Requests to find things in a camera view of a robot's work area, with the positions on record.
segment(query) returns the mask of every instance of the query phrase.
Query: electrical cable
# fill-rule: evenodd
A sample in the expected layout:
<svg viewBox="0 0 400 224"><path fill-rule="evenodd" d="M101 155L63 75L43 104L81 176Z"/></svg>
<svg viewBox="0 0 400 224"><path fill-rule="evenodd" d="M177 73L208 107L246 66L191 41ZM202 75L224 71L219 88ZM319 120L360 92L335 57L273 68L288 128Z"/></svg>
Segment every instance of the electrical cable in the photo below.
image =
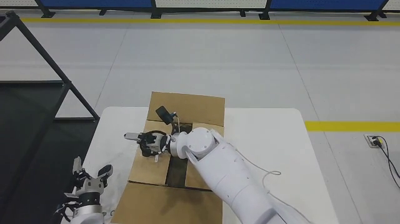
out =
<svg viewBox="0 0 400 224"><path fill-rule="evenodd" d="M391 176L392 176L392 178L393 178L395 184L396 184L397 187L400 189L400 186L399 186L398 182L396 181L396 179L395 179L395 177L394 177L394 175L393 175L392 168L391 168L391 164L392 164L392 166L393 166L393 168L394 168L394 172L396 173L397 177L400 178L400 176L399 176L399 173L398 173L396 167L394 166L393 162L392 162L392 161L390 160L390 158L389 158L389 146L388 146L388 144L387 144L387 141L385 140L385 138L383 138L383 137L380 136L380 135L378 135L376 138L378 138L378 141L377 141L378 147L382 150L382 152L385 154L385 156L386 156L386 158L387 158L387 163L388 163L388 165L389 165L390 174L391 174ZM387 154L386 154L386 152L383 150L382 145L381 145L381 142L379 141L379 138L382 138L382 140L384 140L385 145L386 145L386 152L387 152Z"/></svg>
<svg viewBox="0 0 400 224"><path fill-rule="evenodd" d="M254 164L254 163L251 162L249 159L247 159L247 158L246 158L237 148L235 148L232 144L230 144L230 143L228 143L228 144L231 145L231 146L236 150L236 152L238 152L238 153L239 153L246 161L248 161L250 164L252 164L252 165L255 166L256 168L258 168L258 169L260 169L260 170L266 172L266 174L265 174L264 177L262 178L262 187L263 187L264 189L266 189L264 181L265 181L265 178L266 178L268 175L281 175L281 174L282 174L280 171L277 171L277 170L268 171L268 170L265 170L264 168L261 168L260 166ZM285 201L282 201L281 199L279 199L278 197L276 197L275 195L273 195L270 191L268 191L268 193L269 193L272 197L274 197L275 199L277 199L278 201L280 201L282 204L284 204L284 205L286 205L286 206L292 208L294 211L296 211L296 212L297 212L298 214L300 214L306 221L308 221L308 223L312 223L304 214L302 214L302 213L300 212L300 210L298 210L298 209L295 208L294 206L292 206L292 205L286 203Z"/></svg>

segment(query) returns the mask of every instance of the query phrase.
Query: power outlet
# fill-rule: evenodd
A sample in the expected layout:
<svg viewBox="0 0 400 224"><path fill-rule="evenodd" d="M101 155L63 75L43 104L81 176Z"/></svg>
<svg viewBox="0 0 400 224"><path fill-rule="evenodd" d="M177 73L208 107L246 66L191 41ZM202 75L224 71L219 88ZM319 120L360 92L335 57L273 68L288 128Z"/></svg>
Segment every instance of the power outlet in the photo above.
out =
<svg viewBox="0 0 400 224"><path fill-rule="evenodd" d="M374 141L376 140L376 135L364 135L364 137L370 148L379 148L378 145L374 144ZM384 148L385 146L384 146L383 142L380 139L378 139L378 140L381 142L382 148Z"/></svg>

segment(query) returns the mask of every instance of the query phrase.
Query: robotic hand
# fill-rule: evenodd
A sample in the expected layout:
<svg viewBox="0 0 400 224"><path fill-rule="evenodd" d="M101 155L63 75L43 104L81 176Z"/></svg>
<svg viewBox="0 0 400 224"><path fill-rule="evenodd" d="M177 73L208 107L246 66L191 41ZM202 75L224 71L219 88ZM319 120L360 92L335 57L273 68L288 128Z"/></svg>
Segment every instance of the robotic hand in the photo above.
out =
<svg viewBox="0 0 400 224"><path fill-rule="evenodd" d="M176 113L170 115L160 115L160 118L167 125L173 125L171 135L127 133L125 138L136 140L146 156L168 150L172 156L188 158L208 187L232 208L243 224L269 223L276 221L277 216L280 223L310 223L298 210L256 183L242 156L217 131L196 128L190 133L175 133L172 118Z"/></svg>
<svg viewBox="0 0 400 224"><path fill-rule="evenodd" d="M113 174L113 166L106 165L101 168L97 178L91 177L84 168L80 157L75 158L72 169L75 194L64 193L66 202L56 211L71 224L103 224L104 215L100 205L100 195L107 187L107 179ZM69 208L73 212L70 220L65 211Z"/></svg>

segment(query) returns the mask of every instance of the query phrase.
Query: white cable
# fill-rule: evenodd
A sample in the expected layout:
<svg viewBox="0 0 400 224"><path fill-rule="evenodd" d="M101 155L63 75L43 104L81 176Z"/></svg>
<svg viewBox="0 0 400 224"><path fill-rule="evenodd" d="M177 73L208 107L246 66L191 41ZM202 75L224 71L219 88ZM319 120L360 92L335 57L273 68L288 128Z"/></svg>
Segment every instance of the white cable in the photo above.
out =
<svg viewBox="0 0 400 224"><path fill-rule="evenodd" d="M176 116L176 119L177 119L177 131L178 131L178 133L180 133L181 132L181 125L179 124L179 117Z"/></svg>
<svg viewBox="0 0 400 224"><path fill-rule="evenodd" d="M271 174L271 175L281 175L281 174L282 174L280 171L277 171L277 170L268 171L268 170L265 170L264 168L261 168L260 166L254 164L254 163L251 162L249 159L247 159L237 148L235 148L235 146L233 146L233 145L230 144L230 143L228 143L228 144L231 145L231 146L236 150L236 152L238 152L238 153L239 153L246 161L248 161L250 164L252 164L252 165L255 166L256 168L258 168L258 169L260 169L260 170L266 172L266 174L265 174L264 177L262 178L262 186L264 187L264 189L266 189L264 181L265 181L265 178L266 178L268 175L270 175L270 174ZM268 193L269 193L272 197L274 197L275 199L277 199L278 201L280 201L282 204L284 204L284 205L286 205L286 206L292 208L294 211L298 212L306 221L308 221L308 223L312 223L312 222L311 222L305 215L303 215L297 208L295 208L294 206L292 206L292 205L286 203L285 201L282 201L281 199L279 199L278 197L276 197L275 195L273 195L269 190L268 190Z"/></svg>
<svg viewBox="0 0 400 224"><path fill-rule="evenodd" d="M262 171L264 171L264 172L267 173L266 175L264 175L264 178L262 178L262 184L264 184L264 179L265 179L265 177L267 177L267 175L269 175L269 174L272 174L272 175L281 175L281 174L282 174L280 171L277 171L277 170L268 171L268 170L265 170L264 168L259 167L258 165L254 164L254 163L251 162L249 159L247 159L237 148L235 148L235 146L233 146L233 145L230 144L229 142L228 142L227 144L231 145L231 146L236 150L236 152L238 152L238 153L239 153L246 161L248 161L250 164L252 164L252 165L255 166L256 168L258 168L258 169L260 169L260 170L262 170Z"/></svg>
<svg viewBox="0 0 400 224"><path fill-rule="evenodd" d="M282 204L292 208L294 211L296 211L299 215L301 215L306 221L308 221L308 223L312 223L310 220L308 220L308 218L303 215L300 210L298 210L297 208L295 208L294 206L286 203L285 201L282 201L281 199L279 199L278 197L276 197L275 195L273 195L271 192L269 192L269 195L271 195L272 197L274 197L275 199L277 199L278 201L280 201Z"/></svg>

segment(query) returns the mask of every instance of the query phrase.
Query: black cable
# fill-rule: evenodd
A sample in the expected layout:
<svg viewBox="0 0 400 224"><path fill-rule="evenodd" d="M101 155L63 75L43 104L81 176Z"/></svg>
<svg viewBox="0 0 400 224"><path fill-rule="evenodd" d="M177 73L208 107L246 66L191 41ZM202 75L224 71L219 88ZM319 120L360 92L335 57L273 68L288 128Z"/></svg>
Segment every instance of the black cable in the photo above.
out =
<svg viewBox="0 0 400 224"><path fill-rule="evenodd" d="M390 158L389 158L389 146L388 146L388 144L387 144L385 138L383 138L382 136L377 136L377 138L379 138L379 137L382 138L382 139L384 140L384 142L385 142L387 154L386 154L386 152L383 150L382 145L381 145L381 142L380 142L379 140L377 141L377 142L379 143L379 144L377 144L377 145L378 145L378 147L382 150L382 152L385 154L385 156L386 156L386 158L387 158L387 163L388 163L388 165L389 165L390 174L392 175L392 178L393 178L395 184L396 184L397 187L400 189L400 186L399 186L398 182L396 181L396 179L395 179L395 177L394 177L394 175L393 175L393 172L392 172L391 164L392 164L392 166L393 166L393 168L394 168L394 171L395 171L397 177L400 178L399 173L398 173L396 167L394 166L393 162L392 162L392 161L390 160Z"/></svg>
<svg viewBox="0 0 400 224"><path fill-rule="evenodd" d="M382 151L383 151L383 153L385 154L385 156L386 156L388 162L392 164L392 166L393 166L393 168L394 168L394 172L396 173L397 177L400 179L400 175L399 175L399 173L398 173L398 170L397 170L396 167L394 166L392 160L390 160L390 158L389 158L389 145L387 144L387 141L385 140L385 138L383 138L383 137L380 136L380 135L378 135L377 138L382 138L383 141L385 142L387 154L386 154L385 151L382 149L382 145L378 145L378 146L382 149Z"/></svg>

